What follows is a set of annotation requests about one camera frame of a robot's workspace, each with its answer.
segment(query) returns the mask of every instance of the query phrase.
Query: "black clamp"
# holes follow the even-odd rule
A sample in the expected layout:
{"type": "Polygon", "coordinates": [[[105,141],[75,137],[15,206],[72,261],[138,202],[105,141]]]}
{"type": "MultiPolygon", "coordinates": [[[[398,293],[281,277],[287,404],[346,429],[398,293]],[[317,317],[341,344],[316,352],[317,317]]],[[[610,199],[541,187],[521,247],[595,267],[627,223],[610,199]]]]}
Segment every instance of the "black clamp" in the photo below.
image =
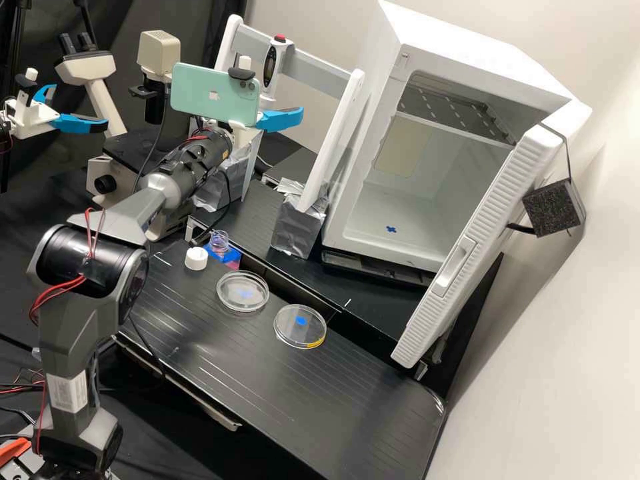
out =
{"type": "Polygon", "coordinates": [[[236,80],[247,81],[255,77],[253,70],[239,69],[237,67],[230,67],[227,70],[229,76],[236,80]]]}
{"type": "Polygon", "coordinates": [[[29,80],[24,73],[18,73],[15,76],[15,82],[20,87],[20,90],[27,94],[27,101],[25,102],[26,106],[31,106],[31,100],[33,96],[38,91],[38,84],[34,80],[29,80]]]}

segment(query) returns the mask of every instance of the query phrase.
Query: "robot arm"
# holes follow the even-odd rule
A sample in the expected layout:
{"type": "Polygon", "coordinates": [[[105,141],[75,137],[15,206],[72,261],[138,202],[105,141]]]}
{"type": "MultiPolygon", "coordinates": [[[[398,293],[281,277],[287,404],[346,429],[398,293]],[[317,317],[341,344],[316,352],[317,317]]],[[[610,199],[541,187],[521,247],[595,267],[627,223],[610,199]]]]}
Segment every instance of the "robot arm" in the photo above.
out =
{"type": "MultiPolygon", "coordinates": [[[[40,352],[49,402],[34,442],[45,466],[37,478],[80,471],[105,478],[122,438],[117,419],[100,406],[96,348],[116,334],[147,278],[144,229],[158,212],[178,208],[231,153],[222,132],[167,154],[141,180],[134,195],[104,211],[95,254],[89,255],[87,222],[73,215],[40,240],[27,270],[43,289],[83,275],[72,291],[42,304],[40,352]]],[[[89,215],[93,234],[103,212],[89,215]]]]}

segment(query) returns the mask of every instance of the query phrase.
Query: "red wire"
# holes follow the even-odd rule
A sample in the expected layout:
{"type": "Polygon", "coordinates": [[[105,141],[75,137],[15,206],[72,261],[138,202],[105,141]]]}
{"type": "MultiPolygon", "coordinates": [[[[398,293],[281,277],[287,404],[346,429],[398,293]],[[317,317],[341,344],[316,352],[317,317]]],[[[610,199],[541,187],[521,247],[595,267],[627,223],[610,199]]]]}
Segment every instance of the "red wire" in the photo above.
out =
{"type": "Polygon", "coordinates": [[[2,395],[3,393],[16,393],[22,390],[25,390],[27,387],[15,387],[9,390],[0,390],[0,395],[2,395]]]}
{"type": "Polygon", "coordinates": [[[42,432],[42,416],[47,402],[47,382],[42,382],[42,404],[40,405],[40,418],[38,418],[38,433],[35,438],[35,452],[40,455],[40,433],[42,432]]]}
{"type": "MultiPolygon", "coordinates": [[[[44,380],[38,380],[37,382],[34,382],[33,385],[39,385],[41,383],[44,383],[44,380]]],[[[19,387],[13,387],[10,388],[8,390],[0,390],[0,395],[4,394],[4,393],[17,393],[19,391],[24,391],[24,390],[28,390],[29,387],[25,387],[23,385],[19,386],[19,387]]]]}
{"type": "Polygon", "coordinates": [[[91,226],[89,224],[89,214],[93,211],[91,207],[85,210],[85,221],[87,222],[87,244],[89,245],[89,253],[87,256],[93,258],[93,252],[91,250],[91,226]]]}
{"type": "Polygon", "coordinates": [[[192,140],[205,140],[209,138],[206,135],[194,135],[192,137],[189,137],[188,139],[184,140],[184,142],[182,142],[180,145],[178,145],[178,148],[182,148],[184,145],[188,144],[190,141],[192,140]]]}
{"type": "Polygon", "coordinates": [[[44,292],[38,295],[38,298],[36,298],[31,308],[29,309],[29,318],[31,319],[31,321],[34,322],[34,324],[38,325],[39,322],[34,316],[34,313],[36,312],[36,310],[38,310],[40,307],[42,307],[44,303],[48,302],[52,298],[58,297],[59,295],[62,295],[63,293],[68,292],[69,290],[72,290],[82,285],[82,283],[84,283],[85,280],[86,278],[84,277],[84,275],[78,275],[73,280],[60,283],[58,285],[54,285],[44,290],[44,292]]]}

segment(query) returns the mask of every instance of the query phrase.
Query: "petri dish with blue sample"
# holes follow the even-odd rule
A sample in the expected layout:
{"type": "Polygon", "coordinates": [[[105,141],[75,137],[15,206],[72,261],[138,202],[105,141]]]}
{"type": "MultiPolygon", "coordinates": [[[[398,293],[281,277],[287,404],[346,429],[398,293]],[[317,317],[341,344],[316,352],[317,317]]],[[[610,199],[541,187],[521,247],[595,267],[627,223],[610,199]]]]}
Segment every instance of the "petri dish with blue sample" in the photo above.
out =
{"type": "Polygon", "coordinates": [[[327,336],[327,324],[322,315],[299,304],[282,307],[273,320],[273,329],[280,340],[299,349],[316,348],[327,336]]]}
{"type": "Polygon", "coordinates": [[[218,298],[237,312],[259,310],[269,300],[269,287],[260,276],[246,270],[230,271],[215,287],[218,298]]]}

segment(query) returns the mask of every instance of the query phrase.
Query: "smartphone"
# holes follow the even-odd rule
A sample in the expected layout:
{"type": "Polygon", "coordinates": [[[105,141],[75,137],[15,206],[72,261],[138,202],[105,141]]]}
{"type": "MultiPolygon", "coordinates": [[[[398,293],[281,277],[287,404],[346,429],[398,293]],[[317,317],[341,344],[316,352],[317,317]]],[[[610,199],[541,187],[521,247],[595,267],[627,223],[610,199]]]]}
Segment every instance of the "smartphone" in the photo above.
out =
{"type": "Polygon", "coordinates": [[[178,62],[173,66],[171,108],[202,117],[255,125],[260,82],[243,81],[227,72],[178,62]]]}

